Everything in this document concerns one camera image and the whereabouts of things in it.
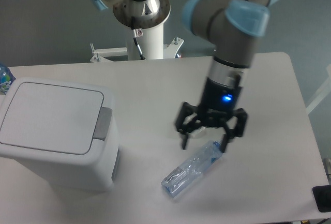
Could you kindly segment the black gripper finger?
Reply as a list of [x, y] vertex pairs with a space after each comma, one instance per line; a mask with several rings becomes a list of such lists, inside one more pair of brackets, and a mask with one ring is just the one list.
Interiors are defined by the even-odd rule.
[[182, 139], [181, 149], [185, 150], [191, 133], [202, 127], [198, 116], [198, 107], [183, 102], [174, 121], [174, 126]]
[[246, 122], [248, 120], [248, 113], [243, 109], [236, 109], [233, 111], [233, 117], [236, 118], [236, 123], [233, 128], [229, 128], [227, 123], [223, 127], [225, 130], [225, 134], [223, 135], [220, 151], [225, 153], [227, 150], [228, 144], [235, 139], [236, 137], [242, 137], [244, 135], [244, 131], [246, 128]]

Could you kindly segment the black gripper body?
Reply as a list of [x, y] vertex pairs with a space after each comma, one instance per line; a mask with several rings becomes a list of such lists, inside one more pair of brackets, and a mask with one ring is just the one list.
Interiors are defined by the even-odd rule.
[[227, 122], [235, 117], [240, 126], [244, 122], [244, 109], [236, 109], [242, 87], [239, 85], [241, 77], [235, 77], [234, 85], [224, 86], [210, 78], [205, 82], [201, 101], [195, 107], [195, 116], [191, 123], [194, 128], [226, 127]]

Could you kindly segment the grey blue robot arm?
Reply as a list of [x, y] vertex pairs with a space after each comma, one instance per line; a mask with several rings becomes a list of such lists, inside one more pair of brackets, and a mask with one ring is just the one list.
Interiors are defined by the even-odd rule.
[[[201, 100], [184, 102], [175, 119], [185, 149], [190, 135], [201, 127], [223, 128], [220, 145], [244, 134], [248, 114], [236, 107], [258, 43], [264, 36], [269, 7], [279, 0], [189, 0], [182, 22], [195, 36], [215, 46]], [[144, 41], [147, 30], [162, 25], [170, 15], [168, 0], [92, 0], [99, 10], [111, 8], [129, 29], [127, 55], [131, 60], [162, 59], [163, 43]]]

